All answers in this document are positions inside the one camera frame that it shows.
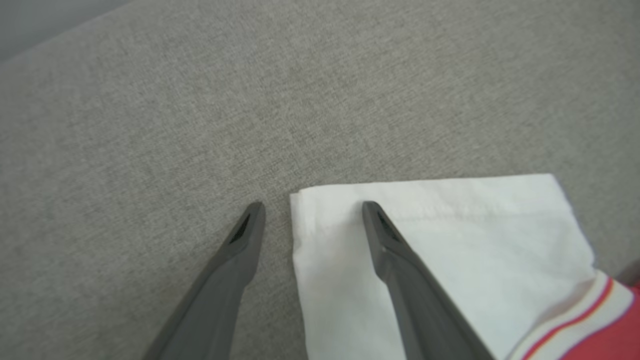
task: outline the striped trim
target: striped trim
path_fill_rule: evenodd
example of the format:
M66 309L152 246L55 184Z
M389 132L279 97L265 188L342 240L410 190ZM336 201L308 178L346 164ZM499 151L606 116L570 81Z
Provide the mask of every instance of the striped trim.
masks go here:
M582 300L531 331L510 359L560 359L589 335L616 321L632 303L631 291L598 271Z

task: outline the red stripe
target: red stripe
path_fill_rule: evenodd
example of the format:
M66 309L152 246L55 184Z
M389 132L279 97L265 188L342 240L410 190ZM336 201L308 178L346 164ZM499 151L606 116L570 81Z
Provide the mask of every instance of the red stripe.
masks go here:
M553 338L559 331L563 330L566 327L569 327L571 325L574 325L576 323L579 323L581 321L583 321L584 319L588 318L591 314L593 314L599 307L600 305L602 305L602 303L604 302L604 300L606 300L606 298L609 296L611 289L613 289L613 280L611 278L608 278L607 280L607 286L605 286L604 290L602 291L602 294L600 294L600 297L598 297L598 300L596 302L593 303L593 305L591 305L591 307L589 309L587 309L587 311L585 311L584 313L582 313L582 315L578 316L577 318L563 323L561 325L558 325L556 327L554 327L551 331L549 331L547 333L547 335L544 335L544 337L542 337L542 339L538 340L538 342L536 342L530 349L529 351L527 351L527 353L524 355L524 357L522 358L522 360L528 360L530 359L533 354L535 354L536 351L538 351L539 348L541 348L546 342L548 342L551 338Z

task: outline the gray fabric surface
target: gray fabric surface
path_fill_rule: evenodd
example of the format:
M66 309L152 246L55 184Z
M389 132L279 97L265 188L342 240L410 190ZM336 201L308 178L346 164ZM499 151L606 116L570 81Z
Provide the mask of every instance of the gray fabric surface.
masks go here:
M244 207L232 359L306 358L288 196L551 172L640 256L634 0L135 0L0 67L0 354L137 359Z

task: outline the white cloth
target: white cloth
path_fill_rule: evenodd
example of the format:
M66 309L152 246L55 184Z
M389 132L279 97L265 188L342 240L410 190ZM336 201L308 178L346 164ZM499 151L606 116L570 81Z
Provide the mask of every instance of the white cloth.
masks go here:
M310 360L405 358L364 200L382 206L496 359L594 283L593 253L551 175L307 188L291 213Z

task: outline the gray tablecloth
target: gray tablecloth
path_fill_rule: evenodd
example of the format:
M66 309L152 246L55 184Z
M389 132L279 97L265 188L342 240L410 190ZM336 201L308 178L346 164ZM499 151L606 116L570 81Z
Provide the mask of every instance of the gray tablecloth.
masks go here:
M640 255L633 0L135 0L0 65L0 354L137 359L267 206L232 359L306 358L289 193L551 172Z

